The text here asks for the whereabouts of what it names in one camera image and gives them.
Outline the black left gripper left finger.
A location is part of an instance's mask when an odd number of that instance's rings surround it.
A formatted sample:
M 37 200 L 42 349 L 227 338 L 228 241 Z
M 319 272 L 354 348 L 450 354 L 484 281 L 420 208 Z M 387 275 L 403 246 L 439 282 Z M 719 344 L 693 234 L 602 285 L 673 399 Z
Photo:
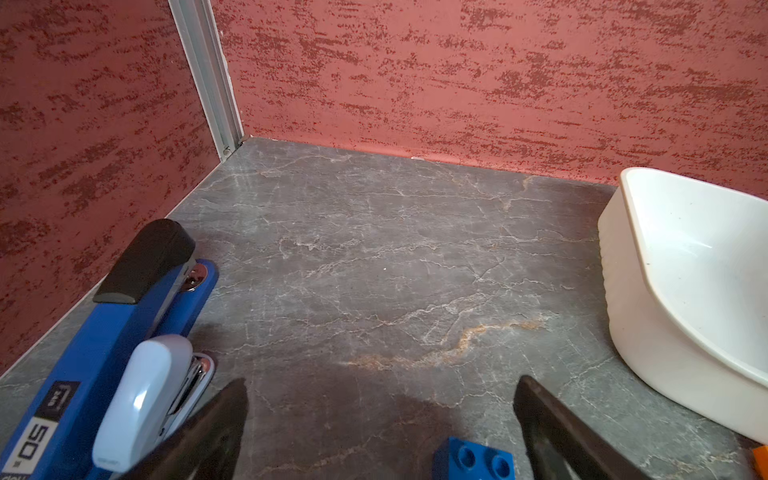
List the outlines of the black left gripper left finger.
M 231 479 L 248 412 L 245 380 L 219 391 L 124 479 Z

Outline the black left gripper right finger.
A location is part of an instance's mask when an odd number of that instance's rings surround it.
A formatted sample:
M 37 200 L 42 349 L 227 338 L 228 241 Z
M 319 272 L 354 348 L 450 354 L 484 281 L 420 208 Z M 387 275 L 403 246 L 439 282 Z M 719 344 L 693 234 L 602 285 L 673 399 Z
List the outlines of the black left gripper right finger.
M 520 377 L 513 409 L 534 478 L 650 479 L 532 376 Z

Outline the blue lego brick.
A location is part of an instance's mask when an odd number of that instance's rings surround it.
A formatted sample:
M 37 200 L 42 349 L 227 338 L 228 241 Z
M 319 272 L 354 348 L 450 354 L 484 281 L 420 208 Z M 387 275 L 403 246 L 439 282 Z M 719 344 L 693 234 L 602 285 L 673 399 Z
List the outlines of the blue lego brick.
M 514 458 L 503 450 L 449 437 L 433 454 L 431 478 L 514 480 Z

